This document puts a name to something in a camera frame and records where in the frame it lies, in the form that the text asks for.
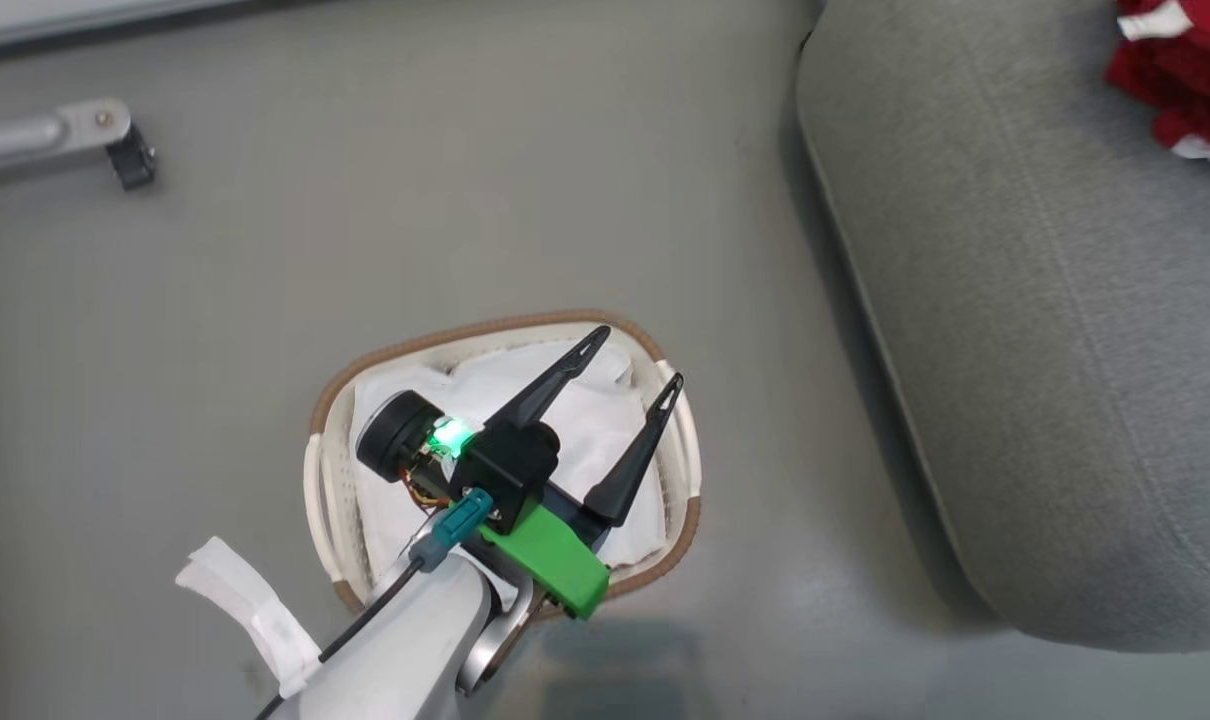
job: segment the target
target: red cloth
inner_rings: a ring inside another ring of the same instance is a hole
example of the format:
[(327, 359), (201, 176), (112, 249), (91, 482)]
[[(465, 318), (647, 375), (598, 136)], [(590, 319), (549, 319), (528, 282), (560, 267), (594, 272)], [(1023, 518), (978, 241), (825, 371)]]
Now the red cloth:
[[(1166, 1), (1117, 0), (1117, 5), (1127, 17), (1153, 12)], [(1153, 126), (1162, 145), (1187, 159), (1210, 160), (1210, 150), (1204, 151), (1210, 146), (1210, 0), (1181, 5), (1193, 27), (1176, 38), (1122, 40), (1107, 81), (1162, 110)]]

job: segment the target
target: blue cable connector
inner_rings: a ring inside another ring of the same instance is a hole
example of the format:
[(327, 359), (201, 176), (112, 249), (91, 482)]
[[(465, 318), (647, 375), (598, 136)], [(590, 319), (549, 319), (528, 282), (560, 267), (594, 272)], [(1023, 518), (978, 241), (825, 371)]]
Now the blue cable connector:
[(478, 528), (485, 523), (494, 509), (494, 499), (490, 493), (480, 488), (472, 488), (463, 500), (455, 502), (445, 509), (440, 519), (432, 525), (432, 532), (409, 546), (409, 560), (422, 560), (424, 574), (431, 574), (440, 561), (445, 560), (449, 551), (454, 551), (459, 543), (472, 537)]

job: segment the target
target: white basket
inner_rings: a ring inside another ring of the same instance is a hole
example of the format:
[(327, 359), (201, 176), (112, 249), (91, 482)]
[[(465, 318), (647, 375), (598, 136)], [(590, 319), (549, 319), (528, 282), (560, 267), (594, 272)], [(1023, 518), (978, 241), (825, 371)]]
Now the white basket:
[[(348, 449), (358, 384), (403, 365), (434, 365), (448, 371), (469, 357), (500, 350), (534, 342), (578, 341), (600, 324), (613, 328), (609, 341), (632, 356), (633, 382), (649, 405), (675, 370), (640, 328), (617, 316), (589, 310), (495, 319), (401, 342), (361, 357), (330, 381), (312, 414), (312, 434), (302, 456), (302, 491), (316, 553), (350, 610), (358, 612), (371, 600), (369, 594), (375, 582), (357, 502), (355, 460)], [(701, 512), (702, 466), (688, 393), (682, 392), (679, 398), (655, 460), (663, 493), (664, 546), (634, 565), (611, 569), (609, 597), (633, 592), (663, 577), (693, 541)]]

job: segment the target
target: brown basket rim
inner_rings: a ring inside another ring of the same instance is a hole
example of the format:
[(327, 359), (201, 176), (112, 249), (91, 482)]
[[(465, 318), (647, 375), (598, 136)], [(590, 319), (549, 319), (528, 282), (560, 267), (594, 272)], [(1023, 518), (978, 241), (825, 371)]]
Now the brown basket rim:
[[(352, 363), (346, 365), (346, 368), (336, 374), (334, 379), (325, 385), (325, 388), (321, 391), (321, 397), (316, 401), (316, 409), (312, 410), (310, 434), (325, 432), (325, 419), (329, 416), (330, 407), (334, 405), (334, 399), (339, 396), (339, 392), (346, 387), (346, 384), (352, 382), (353, 378), (357, 378), (357, 375), (362, 374), (373, 365), (386, 363), (386, 361), (394, 361), (396, 357), (411, 355), (411, 352), (427, 350), (427, 347), (445, 345), (445, 342), (468, 340), (468, 338), (482, 336), (482, 334), (514, 332), (515, 329), (555, 326), (560, 323), (603, 323), (611, 326), (629, 334), (629, 336), (633, 336), (634, 340), (640, 342), (645, 351), (650, 353), (650, 357), (655, 361), (655, 363), (666, 358), (663, 356), (663, 350), (659, 349), (659, 345), (653, 341), (653, 338), (651, 338), (649, 333), (632, 323), (630, 319), (622, 318), (622, 316), (615, 313), (609, 313), (605, 310), (564, 310), (559, 311), (559, 313), (517, 315), (513, 316), (513, 318), (486, 319), (486, 322), (463, 326), (451, 329), (450, 332), (432, 333), (427, 336), (419, 336), (414, 338), (414, 340), (397, 342), (396, 345), (367, 352), (367, 355), (357, 357), (357, 359), (353, 359)], [(645, 587), (645, 584), (650, 584), (655, 580), (664, 577), (664, 575), (669, 574), (681, 561), (684, 555), (686, 555), (686, 552), (688, 552), (688, 545), (693, 543), (693, 536), (698, 529), (699, 514), (701, 499), (688, 499), (688, 502), (686, 503), (686, 518), (684, 518), (681, 532), (678, 535), (678, 541), (673, 545), (672, 551), (666, 553), (666, 555), (663, 555), (663, 560), (659, 560), (659, 564), (655, 565), (650, 570), (643, 571), (643, 574), (633, 575), (630, 578), (620, 580), (618, 583), (611, 583), (609, 593), (605, 595), (605, 600), (613, 600), (616, 597), (623, 597), (629, 592), (636, 592), (638, 589)], [(350, 611), (357, 614), (364, 610), (357, 593), (352, 589), (352, 584), (346, 582), (346, 580), (339, 580), (339, 582), (334, 583), (334, 592), (336, 592), (340, 600), (346, 607), (348, 607)], [(537, 615), (536, 620), (549, 620), (563, 615), (564, 612), (560, 609), (544, 609)]]

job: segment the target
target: white cloth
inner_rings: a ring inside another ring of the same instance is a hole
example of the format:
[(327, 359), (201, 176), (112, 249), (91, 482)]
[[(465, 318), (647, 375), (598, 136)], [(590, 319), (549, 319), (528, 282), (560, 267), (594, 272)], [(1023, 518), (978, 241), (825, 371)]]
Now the white cloth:
[(1177, 38), (1195, 27), (1179, 0), (1166, 0), (1150, 13), (1123, 15), (1117, 22), (1129, 40)]
[[(391, 396), (413, 388), (446, 415), (480, 428), (509, 397), (572, 346), (574, 342), (536, 342), (466, 359), (450, 373), (413, 365), (368, 378), (355, 388), (352, 457), (361, 430)], [(560, 392), (544, 422), (560, 437), (560, 465), (551, 482), (581, 502), (645, 424), (641, 393), (632, 387), (630, 356), (606, 342), (586, 373)], [(357, 499), (369, 566), (378, 582), (422, 525), (425, 514), (403, 484), (388, 483), (364, 465), (357, 468)], [(606, 565), (630, 565), (661, 551), (664, 541), (663, 495), (651, 465), (627, 523), (610, 534), (599, 557)], [(509, 606), (514, 588), (496, 586), (505, 606)]]
[(189, 555), (188, 565), (174, 582), (209, 598), (243, 626), (280, 680), (282, 698), (302, 691), (321, 667), (321, 647), (312, 635), (281, 603), (271, 584), (221, 538), (209, 538), (201, 551)]
[(1204, 137), (1186, 136), (1169, 150), (1172, 150), (1172, 154), (1181, 159), (1210, 161), (1210, 143)]

